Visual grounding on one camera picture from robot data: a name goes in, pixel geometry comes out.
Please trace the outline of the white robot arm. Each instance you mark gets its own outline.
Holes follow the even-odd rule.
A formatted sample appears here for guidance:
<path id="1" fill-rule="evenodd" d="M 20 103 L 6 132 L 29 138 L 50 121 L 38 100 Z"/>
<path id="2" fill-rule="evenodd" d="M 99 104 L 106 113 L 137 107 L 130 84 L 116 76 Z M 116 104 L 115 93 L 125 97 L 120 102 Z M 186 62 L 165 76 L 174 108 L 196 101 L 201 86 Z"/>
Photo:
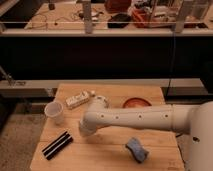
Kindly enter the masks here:
<path id="1" fill-rule="evenodd" d="M 213 101 L 200 105 L 109 108 L 104 96 L 96 96 L 79 121 L 80 134 L 90 136 L 108 126 L 188 134 L 186 171 L 213 171 Z"/>

